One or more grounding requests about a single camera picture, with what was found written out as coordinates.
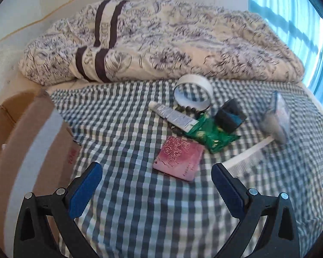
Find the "floral beige duvet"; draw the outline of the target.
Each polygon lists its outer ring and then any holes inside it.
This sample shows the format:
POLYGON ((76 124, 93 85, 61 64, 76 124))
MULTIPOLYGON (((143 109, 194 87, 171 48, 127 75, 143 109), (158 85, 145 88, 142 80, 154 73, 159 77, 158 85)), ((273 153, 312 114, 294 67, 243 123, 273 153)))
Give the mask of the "floral beige duvet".
POLYGON ((219 79, 298 83, 301 60, 255 13, 175 0, 104 0, 55 21, 19 61, 29 80, 219 79))

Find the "brown cardboard box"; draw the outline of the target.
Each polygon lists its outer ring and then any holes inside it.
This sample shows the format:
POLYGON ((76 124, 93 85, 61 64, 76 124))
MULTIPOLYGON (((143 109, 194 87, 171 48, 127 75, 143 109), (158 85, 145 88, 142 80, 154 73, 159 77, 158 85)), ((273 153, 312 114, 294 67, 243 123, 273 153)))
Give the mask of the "brown cardboard box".
POLYGON ((80 146, 45 90, 16 94, 0 105, 0 248, 13 256, 23 197, 67 187, 80 146))

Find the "green snack packet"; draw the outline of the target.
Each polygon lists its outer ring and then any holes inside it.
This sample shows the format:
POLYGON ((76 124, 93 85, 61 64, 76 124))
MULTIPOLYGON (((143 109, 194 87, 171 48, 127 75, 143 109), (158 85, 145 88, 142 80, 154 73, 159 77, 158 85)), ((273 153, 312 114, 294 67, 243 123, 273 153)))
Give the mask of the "green snack packet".
POLYGON ((218 153, 240 139, 240 136, 222 130, 211 117, 205 114, 199 115, 197 121, 185 136, 204 145, 210 153, 218 153))

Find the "clear plastic bag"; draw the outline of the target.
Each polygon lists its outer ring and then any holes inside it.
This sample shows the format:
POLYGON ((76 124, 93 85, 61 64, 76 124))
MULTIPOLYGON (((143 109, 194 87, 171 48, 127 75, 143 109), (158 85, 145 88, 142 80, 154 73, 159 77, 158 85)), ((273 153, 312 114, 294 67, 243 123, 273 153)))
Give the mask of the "clear plastic bag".
POLYGON ((282 94, 274 91, 260 123, 261 130, 279 144, 286 144, 290 134, 290 114, 282 94))

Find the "white cream tube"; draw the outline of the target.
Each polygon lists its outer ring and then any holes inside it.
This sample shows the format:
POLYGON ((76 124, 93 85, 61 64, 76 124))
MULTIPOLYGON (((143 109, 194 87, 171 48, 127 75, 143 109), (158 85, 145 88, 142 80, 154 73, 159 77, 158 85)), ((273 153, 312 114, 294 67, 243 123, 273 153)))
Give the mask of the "white cream tube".
POLYGON ((180 111, 167 107, 161 103, 150 101, 149 109, 155 112, 158 116, 171 123, 173 126, 178 127, 185 133, 190 132, 195 126, 199 125, 199 121, 193 119, 180 111))

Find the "blue window curtain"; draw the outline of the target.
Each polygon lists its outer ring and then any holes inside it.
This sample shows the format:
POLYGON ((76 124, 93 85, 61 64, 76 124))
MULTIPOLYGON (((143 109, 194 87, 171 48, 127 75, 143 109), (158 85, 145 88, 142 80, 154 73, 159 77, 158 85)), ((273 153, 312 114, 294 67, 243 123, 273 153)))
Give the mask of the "blue window curtain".
POLYGON ((303 83, 323 106, 323 18, 309 0, 248 0, 302 61, 303 83))

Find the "black teal small box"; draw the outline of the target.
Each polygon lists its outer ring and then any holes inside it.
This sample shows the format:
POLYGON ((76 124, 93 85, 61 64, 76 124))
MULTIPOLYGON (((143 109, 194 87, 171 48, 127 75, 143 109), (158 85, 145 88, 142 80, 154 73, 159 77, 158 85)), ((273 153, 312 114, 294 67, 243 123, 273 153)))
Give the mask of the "black teal small box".
POLYGON ((226 133, 233 133, 246 120, 238 101, 234 98, 226 101, 214 116, 215 123, 226 133))

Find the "pink floral wallet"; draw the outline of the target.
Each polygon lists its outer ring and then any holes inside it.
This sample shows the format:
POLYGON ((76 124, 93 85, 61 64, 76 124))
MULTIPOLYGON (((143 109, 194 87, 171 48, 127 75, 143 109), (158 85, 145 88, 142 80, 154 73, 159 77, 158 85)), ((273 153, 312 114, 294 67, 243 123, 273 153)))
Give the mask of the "pink floral wallet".
POLYGON ((169 136, 163 143, 152 168, 183 181, 192 182, 204 150, 205 147, 195 141, 169 136))

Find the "white tape roll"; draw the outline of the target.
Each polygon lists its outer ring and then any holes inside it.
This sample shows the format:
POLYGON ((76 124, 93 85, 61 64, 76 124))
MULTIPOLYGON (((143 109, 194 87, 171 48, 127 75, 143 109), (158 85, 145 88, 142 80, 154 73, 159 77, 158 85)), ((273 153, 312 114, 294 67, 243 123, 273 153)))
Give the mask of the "white tape roll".
POLYGON ((209 80, 200 75, 187 74, 179 78, 173 90, 176 103, 182 107, 206 111, 213 103, 213 87, 209 80))

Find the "white comb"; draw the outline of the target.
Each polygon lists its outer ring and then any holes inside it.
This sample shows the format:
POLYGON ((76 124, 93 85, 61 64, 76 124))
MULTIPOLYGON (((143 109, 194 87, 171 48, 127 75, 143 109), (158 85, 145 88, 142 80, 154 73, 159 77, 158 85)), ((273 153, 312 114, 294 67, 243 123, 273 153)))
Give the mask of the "white comb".
POLYGON ((245 172, 250 171, 252 167, 258 165, 264 159, 263 150, 265 150, 273 141, 274 139, 271 136, 263 139, 261 142, 255 144, 248 150, 225 161, 223 163, 224 167, 234 177, 243 175, 245 172))

